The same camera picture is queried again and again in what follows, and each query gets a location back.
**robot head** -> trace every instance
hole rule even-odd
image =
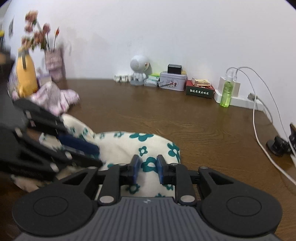
[[[149,60],[146,56],[136,55],[131,60],[131,69],[135,72],[143,72],[149,67]]]

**black circular joint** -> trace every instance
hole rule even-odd
[[[218,232],[248,238],[275,232],[282,217],[273,196],[243,183],[214,189],[204,199],[201,212]]]
[[[230,212],[238,216],[253,216],[261,210],[261,203],[252,197],[238,196],[232,197],[226,203]]]
[[[71,233],[94,212],[92,201],[71,185],[49,185],[16,201],[12,216],[21,230],[40,237]]]

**small black case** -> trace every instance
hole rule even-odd
[[[182,66],[177,64],[169,64],[168,65],[168,73],[169,74],[181,74]]]

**wood grain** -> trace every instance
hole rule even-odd
[[[252,110],[234,106],[225,109],[213,99],[110,80],[68,80],[59,87],[78,92],[80,103],[69,114],[94,132],[161,135],[180,147],[181,162],[189,169],[209,166],[273,195],[283,208],[276,234],[283,241],[295,240],[296,187],[277,171],[257,144]],[[262,112],[256,112],[255,123],[263,144],[277,135]],[[272,157],[296,178],[289,156]],[[23,194],[8,183],[0,186],[0,203],[5,203],[0,207],[0,240],[12,240],[5,234],[4,223],[12,224],[12,203]]]

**yellow bottle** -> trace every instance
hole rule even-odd
[[[38,90],[35,66],[27,48],[19,49],[17,78],[20,97],[27,97]]]

